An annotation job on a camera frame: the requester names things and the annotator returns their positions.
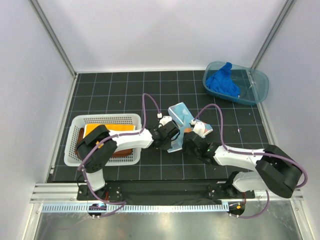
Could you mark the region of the brown towel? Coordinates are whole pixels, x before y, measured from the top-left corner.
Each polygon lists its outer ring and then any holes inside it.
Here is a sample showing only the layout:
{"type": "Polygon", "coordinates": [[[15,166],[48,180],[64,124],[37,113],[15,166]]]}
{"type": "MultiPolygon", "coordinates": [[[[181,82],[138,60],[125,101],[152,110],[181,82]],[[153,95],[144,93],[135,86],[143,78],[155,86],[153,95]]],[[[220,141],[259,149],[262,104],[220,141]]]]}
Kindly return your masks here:
{"type": "MultiPolygon", "coordinates": [[[[78,144],[82,141],[82,139],[84,138],[83,137],[84,133],[85,133],[85,129],[80,128],[76,144],[78,144]]],[[[127,157],[127,156],[131,155],[132,152],[133,152],[132,149],[121,150],[121,151],[114,152],[112,157],[113,158],[127,157]]]]}

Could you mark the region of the light blue polka-dot towel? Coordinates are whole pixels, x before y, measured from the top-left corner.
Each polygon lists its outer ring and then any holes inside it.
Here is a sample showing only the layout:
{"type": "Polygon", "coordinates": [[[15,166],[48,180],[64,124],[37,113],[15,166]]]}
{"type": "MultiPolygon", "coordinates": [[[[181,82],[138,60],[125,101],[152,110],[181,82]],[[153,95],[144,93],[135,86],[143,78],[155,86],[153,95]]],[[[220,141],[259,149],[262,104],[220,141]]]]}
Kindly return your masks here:
{"type": "MultiPolygon", "coordinates": [[[[178,128],[179,128],[179,134],[177,134],[172,139],[171,149],[167,150],[168,153],[173,153],[183,149],[184,133],[189,133],[193,131],[193,128],[191,127],[191,121],[192,120],[201,121],[201,120],[195,119],[195,117],[191,114],[191,112],[183,102],[170,106],[168,108],[168,114],[169,116],[172,117],[172,120],[178,125],[178,128]]],[[[209,130],[209,133],[211,133],[213,131],[213,128],[207,123],[205,123],[205,125],[206,125],[206,128],[209,130]]]]}

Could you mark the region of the blue patterned towel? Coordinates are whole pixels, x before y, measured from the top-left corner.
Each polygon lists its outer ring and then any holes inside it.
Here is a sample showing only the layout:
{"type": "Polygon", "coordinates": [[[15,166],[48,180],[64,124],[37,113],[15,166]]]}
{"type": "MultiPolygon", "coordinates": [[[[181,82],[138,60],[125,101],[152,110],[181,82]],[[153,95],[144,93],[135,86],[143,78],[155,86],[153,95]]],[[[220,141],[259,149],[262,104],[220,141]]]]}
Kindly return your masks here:
{"type": "MultiPolygon", "coordinates": [[[[79,133],[79,139],[77,141],[77,144],[100,125],[101,125],[100,123],[86,124],[83,129],[84,132],[79,133]]],[[[134,131],[136,129],[136,126],[132,124],[104,124],[104,125],[108,130],[113,130],[113,131],[123,132],[123,131],[134,131]]]]}

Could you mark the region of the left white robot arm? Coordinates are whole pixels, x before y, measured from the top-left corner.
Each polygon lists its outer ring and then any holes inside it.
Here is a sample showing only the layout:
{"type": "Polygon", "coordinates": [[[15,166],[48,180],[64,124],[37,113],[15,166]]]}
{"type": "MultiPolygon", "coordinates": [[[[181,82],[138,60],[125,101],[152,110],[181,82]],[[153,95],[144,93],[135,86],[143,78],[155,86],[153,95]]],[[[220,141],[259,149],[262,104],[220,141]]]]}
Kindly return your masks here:
{"type": "Polygon", "coordinates": [[[106,183],[103,168],[114,153],[136,148],[169,150],[172,140],[179,135],[179,127],[173,120],[162,120],[150,129],[130,131],[114,131],[105,125],[98,125],[75,148],[81,159],[78,170],[89,187],[88,194],[94,200],[104,198],[106,183]]]}

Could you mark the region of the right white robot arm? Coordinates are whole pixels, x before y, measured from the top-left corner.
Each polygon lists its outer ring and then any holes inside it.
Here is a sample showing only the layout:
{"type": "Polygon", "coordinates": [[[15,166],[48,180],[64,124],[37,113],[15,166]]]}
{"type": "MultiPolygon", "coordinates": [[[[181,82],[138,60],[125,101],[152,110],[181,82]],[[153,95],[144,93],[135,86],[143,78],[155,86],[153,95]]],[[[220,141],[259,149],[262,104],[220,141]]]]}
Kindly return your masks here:
{"type": "Polygon", "coordinates": [[[182,149],[207,165],[247,170],[229,176],[224,189],[230,198],[248,191],[267,190],[289,199],[303,174],[301,167],[276,145],[265,149],[236,148],[208,143],[191,131],[184,134],[182,149]]]}

